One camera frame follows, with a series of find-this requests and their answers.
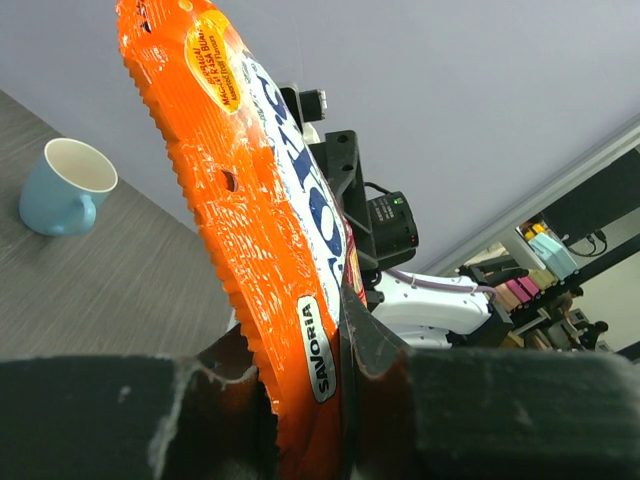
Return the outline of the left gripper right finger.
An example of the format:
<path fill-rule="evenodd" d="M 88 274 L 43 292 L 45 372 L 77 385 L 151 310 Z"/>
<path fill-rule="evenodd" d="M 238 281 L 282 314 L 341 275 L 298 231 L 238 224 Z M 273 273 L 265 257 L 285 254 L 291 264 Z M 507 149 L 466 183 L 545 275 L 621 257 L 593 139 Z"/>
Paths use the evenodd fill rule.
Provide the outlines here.
<path fill-rule="evenodd" d="M 639 372 L 615 354 L 423 349 L 341 293 L 346 479 L 635 479 Z"/>

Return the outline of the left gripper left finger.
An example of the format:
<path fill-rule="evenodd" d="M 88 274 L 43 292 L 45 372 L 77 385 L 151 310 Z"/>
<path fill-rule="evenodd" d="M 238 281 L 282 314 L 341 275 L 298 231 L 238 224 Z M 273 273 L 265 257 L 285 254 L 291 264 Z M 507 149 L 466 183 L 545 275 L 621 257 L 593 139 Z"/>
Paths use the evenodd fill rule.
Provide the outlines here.
<path fill-rule="evenodd" d="M 1 363 L 5 479 L 274 479 L 275 427 L 235 329 L 194 356 Z"/>

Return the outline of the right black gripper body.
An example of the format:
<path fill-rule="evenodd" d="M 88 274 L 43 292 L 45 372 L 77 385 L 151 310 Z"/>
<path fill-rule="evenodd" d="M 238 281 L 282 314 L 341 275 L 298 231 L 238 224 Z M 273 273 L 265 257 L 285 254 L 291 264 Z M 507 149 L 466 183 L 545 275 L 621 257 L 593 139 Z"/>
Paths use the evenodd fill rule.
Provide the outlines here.
<path fill-rule="evenodd" d="M 302 118 L 299 99 L 302 91 L 296 86 L 281 86 L 279 90 L 298 126 L 309 126 L 311 123 L 305 123 Z M 351 227 L 360 269 L 377 269 L 378 259 L 356 133 L 352 130 L 326 133 L 323 141 L 310 145 L 310 150 Z"/>

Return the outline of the orange Fox's fruits candy bag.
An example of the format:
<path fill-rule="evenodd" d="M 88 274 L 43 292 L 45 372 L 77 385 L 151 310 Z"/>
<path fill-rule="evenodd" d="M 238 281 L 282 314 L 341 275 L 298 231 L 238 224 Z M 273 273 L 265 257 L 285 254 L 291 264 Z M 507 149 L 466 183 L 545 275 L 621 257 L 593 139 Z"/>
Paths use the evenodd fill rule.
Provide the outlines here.
<path fill-rule="evenodd" d="M 280 474 L 342 465 L 349 228 L 292 114 L 208 1 L 121 1 L 119 49 L 166 143 L 276 415 Z"/>

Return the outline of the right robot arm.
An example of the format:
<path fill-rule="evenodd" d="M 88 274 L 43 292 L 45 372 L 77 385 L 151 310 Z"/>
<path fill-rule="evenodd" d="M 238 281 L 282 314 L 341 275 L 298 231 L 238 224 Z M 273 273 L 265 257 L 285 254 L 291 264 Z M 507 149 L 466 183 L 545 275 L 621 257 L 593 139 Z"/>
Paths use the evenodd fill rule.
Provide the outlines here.
<path fill-rule="evenodd" d="M 433 277 L 398 270 L 419 245 L 409 202 L 400 191 L 364 180 L 355 132 L 318 139 L 313 124 L 325 116 L 324 91 L 283 86 L 280 93 L 354 235 L 374 317 L 415 347 L 500 346 L 513 324 L 491 285 L 471 274 Z"/>

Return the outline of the light blue mug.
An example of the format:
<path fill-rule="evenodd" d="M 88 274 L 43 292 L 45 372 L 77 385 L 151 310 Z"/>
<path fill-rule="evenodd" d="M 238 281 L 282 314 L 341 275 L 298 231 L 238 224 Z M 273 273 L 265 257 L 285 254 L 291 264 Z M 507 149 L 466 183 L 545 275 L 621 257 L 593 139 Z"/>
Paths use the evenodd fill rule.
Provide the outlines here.
<path fill-rule="evenodd" d="M 118 181 L 114 165 L 100 151 L 79 140 L 54 138 L 22 188 L 20 219 L 44 236 L 84 235 Z"/>

